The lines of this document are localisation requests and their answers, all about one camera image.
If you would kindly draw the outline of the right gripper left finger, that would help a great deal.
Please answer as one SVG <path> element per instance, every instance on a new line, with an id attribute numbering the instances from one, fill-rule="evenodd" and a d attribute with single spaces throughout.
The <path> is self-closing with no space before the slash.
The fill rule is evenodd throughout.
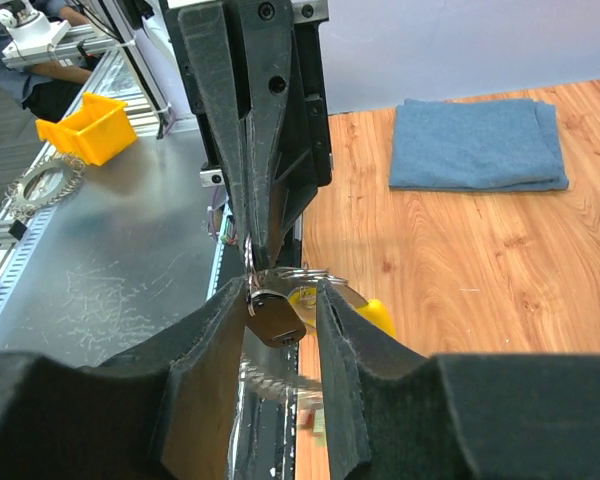
<path id="1" fill-rule="evenodd" d="M 96 367 L 0 353 L 0 479 L 222 479 L 244 283 Z"/>

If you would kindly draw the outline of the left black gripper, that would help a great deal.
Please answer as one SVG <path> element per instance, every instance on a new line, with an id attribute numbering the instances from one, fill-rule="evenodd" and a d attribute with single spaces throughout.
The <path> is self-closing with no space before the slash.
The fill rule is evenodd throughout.
<path id="1" fill-rule="evenodd" d="M 209 162 L 256 269 L 331 181 L 319 27 L 325 1 L 165 1 L 167 30 Z"/>

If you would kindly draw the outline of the key with black tag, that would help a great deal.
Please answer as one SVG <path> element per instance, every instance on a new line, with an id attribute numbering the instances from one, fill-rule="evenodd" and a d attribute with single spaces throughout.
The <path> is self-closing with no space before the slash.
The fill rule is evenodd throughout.
<path id="1" fill-rule="evenodd" d="M 307 330 L 289 300 L 295 285 L 285 276 L 287 271 L 278 267 L 257 271 L 250 235 L 244 240 L 244 263 L 248 328 L 268 347 L 298 343 Z"/>

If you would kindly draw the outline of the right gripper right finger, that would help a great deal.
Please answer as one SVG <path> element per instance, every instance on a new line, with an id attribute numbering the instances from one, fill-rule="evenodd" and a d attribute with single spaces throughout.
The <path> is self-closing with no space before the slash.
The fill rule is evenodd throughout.
<path id="1" fill-rule="evenodd" d="M 424 357 L 331 285 L 317 337 L 334 479 L 600 479 L 600 355 Z"/>

